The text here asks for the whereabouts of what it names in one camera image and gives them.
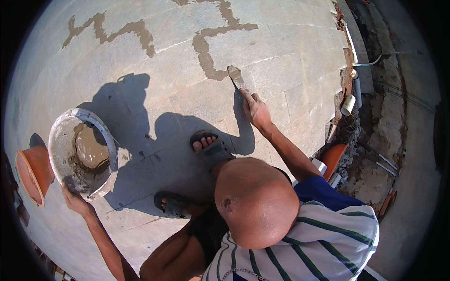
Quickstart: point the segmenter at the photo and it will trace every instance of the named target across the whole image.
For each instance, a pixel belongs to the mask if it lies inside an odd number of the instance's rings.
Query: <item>stone pavement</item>
[[[96,113],[120,143],[114,190],[93,202],[111,238],[138,272],[187,220],[163,218],[153,195],[171,190],[198,199],[213,179],[189,147],[213,129],[238,157],[287,171],[242,111],[226,68],[243,71],[274,122],[307,155],[325,139],[334,94],[346,67],[345,34],[331,0],[52,1],[26,41],[9,89],[5,149],[32,134],[47,143],[69,108]],[[29,237],[78,280],[113,280],[83,219],[67,209],[58,183],[30,213]]]

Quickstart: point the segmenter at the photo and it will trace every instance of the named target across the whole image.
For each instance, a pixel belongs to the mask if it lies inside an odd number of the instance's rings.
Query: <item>orange pot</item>
[[[16,169],[31,200],[38,207],[44,207],[44,197],[54,178],[47,149],[37,145],[24,151],[17,150]]]
[[[322,162],[327,166],[324,178],[328,181],[331,175],[334,173],[336,166],[338,165],[339,159],[341,159],[342,154],[344,154],[347,149],[348,144],[336,144],[330,148],[325,155],[322,157]]]

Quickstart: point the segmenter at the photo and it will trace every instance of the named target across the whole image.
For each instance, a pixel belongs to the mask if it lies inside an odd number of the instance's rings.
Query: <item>foot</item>
[[[201,138],[200,141],[196,141],[192,143],[192,147],[196,152],[207,148],[210,144],[216,141],[216,137],[207,137],[207,138]],[[219,172],[222,169],[222,167],[228,162],[229,160],[223,160],[221,163],[217,164],[211,169],[211,174],[214,175],[215,178],[219,176]]]
[[[165,210],[167,204],[167,199],[163,197],[161,199],[161,206]],[[190,204],[186,207],[186,209],[183,210],[182,215],[183,216],[191,216],[191,218],[195,218],[201,214],[203,214],[207,209],[209,208],[209,205],[196,205],[196,204]]]

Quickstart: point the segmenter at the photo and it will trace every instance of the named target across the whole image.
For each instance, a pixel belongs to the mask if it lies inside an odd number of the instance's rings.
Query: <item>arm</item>
[[[76,194],[72,194],[65,183],[61,186],[64,199],[69,209],[79,213],[86,221],[95,243],[111,273],[119,281],[139,280],[135,271],[119,252],[106,233],[94,207]]]
[[[250,94],[245,89],[240,90],[245,97],[244,110],[247,118],[274,146],[295,179],[301,182],[317,175],[322,177],[308,157],[272,122],[269,107],[261,101],[258,94]]]

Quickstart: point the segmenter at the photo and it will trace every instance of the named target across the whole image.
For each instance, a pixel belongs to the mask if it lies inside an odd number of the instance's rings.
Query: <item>man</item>
[[[378,245],[373,209],[338,193],[272,123],[257,94],[244,95],[251,123],[299,181],[255,158],[235,159],[210,131],[191,138],[193,150],[217,178],[215,204],[170,192],[155,195],[167,213],[191,220],[143,263],[142,280],[355,280]],[[118,280],[137,280],[94,208],[63,185],[70,209],[86,220],[106,265]]]

